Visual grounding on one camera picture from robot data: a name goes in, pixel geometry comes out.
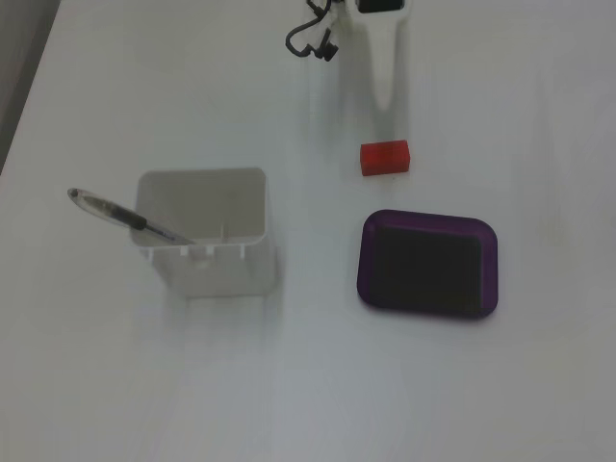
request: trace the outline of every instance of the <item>pen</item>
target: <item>pen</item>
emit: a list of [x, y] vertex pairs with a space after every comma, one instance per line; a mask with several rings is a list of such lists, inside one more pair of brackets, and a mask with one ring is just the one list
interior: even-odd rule
[[103, 218], [106, 221], [128, 226], [137, 231], [142, 231], [154, 236], [167, 244], [190, 245], [196, 244], [195, 241], [186, 239], [179, 234], [169, 231], [160, 224], [138, 215], [132, 210], [120, 207], [114, 202], [103, 199], [91, 192], [71, 188], [68, 190], [68, 197], [77, 206], [95, 217]]

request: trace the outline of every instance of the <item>cable connector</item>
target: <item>cable connector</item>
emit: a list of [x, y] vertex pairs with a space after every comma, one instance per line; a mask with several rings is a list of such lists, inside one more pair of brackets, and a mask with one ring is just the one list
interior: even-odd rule
[[309, 43], [304, 47], [303, 50], [300, 51], [300, 50], [297, 50], [291, 43], [291, 39], [296, 34], [302, 31], [305, 31], [306, 29], [310, 29], [311, 27], [316, 26], [317, 24], [319, 24], [321, 21], [325, 19], [325, 17], [331, 11], [332, 1], [335, 1], [336, 3], [340, 3], [342, 0], [327, 0], [327, 3], [325, 4], [325, 8], [318, 7], [317, 5], [314, 4], [312, 0], [306, 0], [306, 3], [310, 7], [310, 9], [313, 11], [316, 18], [310, 22], [307, 22], [306, 24], [303, 24], [299, 27], [294, 28], [287, 35], [286, 45], [287, 45], [287, 49], [291, 51], [291, 53], [293, 53], [299, 58], [307, 58], [310, 56], [311, 53], [314, 53], [316, 58], [320, 60], [325, 60], [328, 63], [334, 58], [336, 53], [338, 53], [338, 49], [339, 49], [338, 46], [334, 45], [333, 43], [329, 41], [331, 37], [331, 29], [329, 28], [325, 30], [325, 35], [323, 36], [323, 39], [321, 41], [321, 45], [319, 46], [319, 48], [314, 48]]

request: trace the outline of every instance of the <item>white table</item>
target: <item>white table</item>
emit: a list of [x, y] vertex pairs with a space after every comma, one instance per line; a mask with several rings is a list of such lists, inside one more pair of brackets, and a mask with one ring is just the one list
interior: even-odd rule
[[[0, 176], [0, 459], [604, 462], [616, 454], [616, 3], [416, 0], [397, 103], [360, 45], [284, 48], [284, 0], [64, 0]], [[365, 179], [363, 142], [408, 139]], [[262, 167], [267, 299], [186, 304], [69, 187]], [[481, 218], [485, 322], [358, 300], [365, 218]]]

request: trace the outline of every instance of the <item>black wire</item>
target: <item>black wire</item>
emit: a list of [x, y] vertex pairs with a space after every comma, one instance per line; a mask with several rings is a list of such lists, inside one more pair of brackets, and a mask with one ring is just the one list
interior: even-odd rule
[[315, 19], [313, 19], [310, 22], [307, 22], [306, 24], [302, 24], [301, 26], [295, 27], [288, 35], [287, 35], [287, 39], [286, 39], [286, 45], [287, 48], [289, 49], [290, 52], [292, 52], [294, 55], [296, 55], [299, 58], [307, 58], [308, 56], [310, 56], [310, 53], [315, 52], [315, 53], [319, 53], [320, 50], [316, 50], [310, 43], [306, 45], [306, 47], [299, 51], [297, 50], [293, 44], [291, 43], [291, 39], [299, 34], [302, 31], [305, 31], [306, 29], [310, 29], [313, 26], [316, 26], [317, 24], [319, 24], [321, 21], [323, 21], [323, 19], [327, 16], [327, 14], [329, 13], [329, 10], [331, 10], [331, 3], [332, 0], [327, 0], [327, 4], [325, 5], [325, 8], [319, 8], [317, 5], [315, 5], [311, 0], [306, 0], [306, 3], [308, 4], [308, 6], [310, 7], [310, 9], [314, 12], [314, 14], [317, 15], [317, 17]]

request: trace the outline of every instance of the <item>gray wall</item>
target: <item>gray wall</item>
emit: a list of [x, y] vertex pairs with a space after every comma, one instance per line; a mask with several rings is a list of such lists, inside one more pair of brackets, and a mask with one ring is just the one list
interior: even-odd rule
[[0, 170], [60, 0], [0, 0]]

